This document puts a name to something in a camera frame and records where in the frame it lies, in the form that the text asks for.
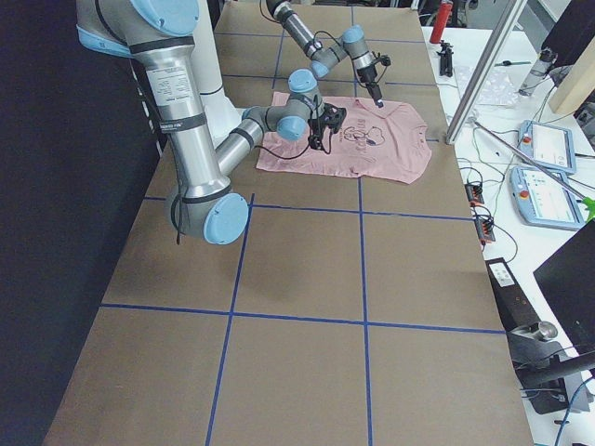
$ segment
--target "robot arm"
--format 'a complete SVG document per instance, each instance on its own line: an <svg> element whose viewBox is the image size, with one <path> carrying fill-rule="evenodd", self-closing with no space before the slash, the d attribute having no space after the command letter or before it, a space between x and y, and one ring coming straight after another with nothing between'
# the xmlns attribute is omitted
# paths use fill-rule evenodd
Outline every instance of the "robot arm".
<svg viewBox="0 0 595 446"><path fill-rule="evenodd" d="M340 123L320 119L333 108L323 103L311 72L298 70L285 106L249 109L215 150L191 65L198 13L196 0L77 0L77 28L87 48L142 63L177 170L165 213L178 233L225 244L242 234L248 216L228 175L264 134L296 140L310 125L320 141L326 126L336 132Z"/></svg>
<svg viewBox="0 0 595 446"><path fill-rule="evenodd" d="M335 43L324 48L316 39L298 14L285 0L267 0L267 8L272 17L279 21L284 29L293 37L296 43L311 59L311 68L316 77L325 77L332 69L347 56L350 57L353 69L359 81L365 85L368 93L378 107L382 107L382 92L377 84L376 65L390 66L387 55L375 56L369 49L364 39L364 32L360 25L354 25L345 31Z"/></svg>

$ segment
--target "screen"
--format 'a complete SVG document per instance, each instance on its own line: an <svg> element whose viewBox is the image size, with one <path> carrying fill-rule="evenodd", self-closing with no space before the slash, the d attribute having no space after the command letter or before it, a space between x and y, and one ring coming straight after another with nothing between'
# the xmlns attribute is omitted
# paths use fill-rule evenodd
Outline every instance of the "screen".
<svg viewBox="0 0 595 446"><path fill-rule="evenodd" d="M595 220L556 251L535 279L579 353L595 349Z"/></svg>
<svg viewBox="0 0 595 446"><path fill-rule="evenodd" d="M568 167L564 132L558 128L533 124L533 158L540 163Z"/></svg>
<svg viewBox="0 0 595 446"><path fill-rule="evenodd" d="M538 170L523 170L522 173L537 218L563 222L575 221L575 214L562 186Z"/></svg>

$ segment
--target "label sticker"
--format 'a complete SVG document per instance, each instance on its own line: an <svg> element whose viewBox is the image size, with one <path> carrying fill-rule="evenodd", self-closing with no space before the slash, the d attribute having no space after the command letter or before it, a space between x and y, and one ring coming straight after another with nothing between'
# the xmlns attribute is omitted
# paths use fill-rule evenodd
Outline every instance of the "label sticker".
<svg viewBox="0 0 595 446"><path fill-rule="evenodd" d="M188 72L184 67L170 67L147 72L158 106L188 102L194 98Z"/></svg>
<svg viewBox="0 0 595 446"><path fill-rule="evenodd" d="M490 265L490 269L501 287L514 285L514 280L503 263L493 263Z"/></svg>

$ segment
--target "blue joint cap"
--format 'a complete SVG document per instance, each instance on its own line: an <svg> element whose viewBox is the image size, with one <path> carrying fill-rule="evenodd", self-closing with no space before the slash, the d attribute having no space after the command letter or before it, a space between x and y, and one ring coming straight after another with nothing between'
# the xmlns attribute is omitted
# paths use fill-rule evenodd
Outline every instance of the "blue joint cap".
<svg viewBox="0 0 595 446"><path fill-rule="evenodd" d="M310 70L300 68L289 75L289 89L294 93L308 93L318 85Z"/></svg>
<svg viewBox="0 0 595 446"><path fill-rule="evenodd" d="M76 29L78 30L78 40L85 48L99 53L109 54L110 56L132 59L130 49L128 49L127 46L108 40L100 35L90 33L89 31L85 31L78 25L76 25Z"/></svg>
<svg viewBox="0 0 595 446"><path fill-rule="evenodd" d="M248 203L238 193L228 193L211 208L205 219L203 235L213 244L229 244L237 240L248 221Z"/></svg>
<svg viewBox="0 0 595 446"><path fill-rule="evenodd" d="M285 116L277 123L277 133L288 141L297 141L304 134L308 124L299 116Z"/></svg>
<svg viewBox="0 0 595 446"><path fill-rule="evenodd" d="M196 0L130 0L130 3L153 28L173 37L192 34L198 23Z"/></svg>
<svg viewBox="0 0 595 446"><path fill-rule="evenodd" d="M346 44L354 44L364 38L364 31L360 25L353 25L343 33L341 38Z"/></svg>
<svg viewBox="0 0 595 446"><path fill-rule="evenodd" d="M314 60L312 62L311 68L312 68L312 71L314 72L314 75L316 76L317 79L322 79L323 77L325 77L327 74L330 73L330 71L328 70L326 65L319 62L318 60Z"/></svg>

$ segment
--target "red bottle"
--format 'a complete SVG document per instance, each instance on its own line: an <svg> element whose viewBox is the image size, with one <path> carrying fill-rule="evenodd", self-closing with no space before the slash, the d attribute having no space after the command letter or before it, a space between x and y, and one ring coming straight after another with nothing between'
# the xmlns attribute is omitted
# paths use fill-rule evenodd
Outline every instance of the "red bottle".
<svg viewBox="0 0 595 446"><path fill-rule="evenodd" d="M443 36L444 28L446 27L446 22L448 21L448 16L450 16L450 11L452 9L453 2L451 0L443 0L440 3L440 8L438 9L438 17L436 18L436 23L434 23L434 29L431 32L431 44L440 43L440 40Z"/></svg>

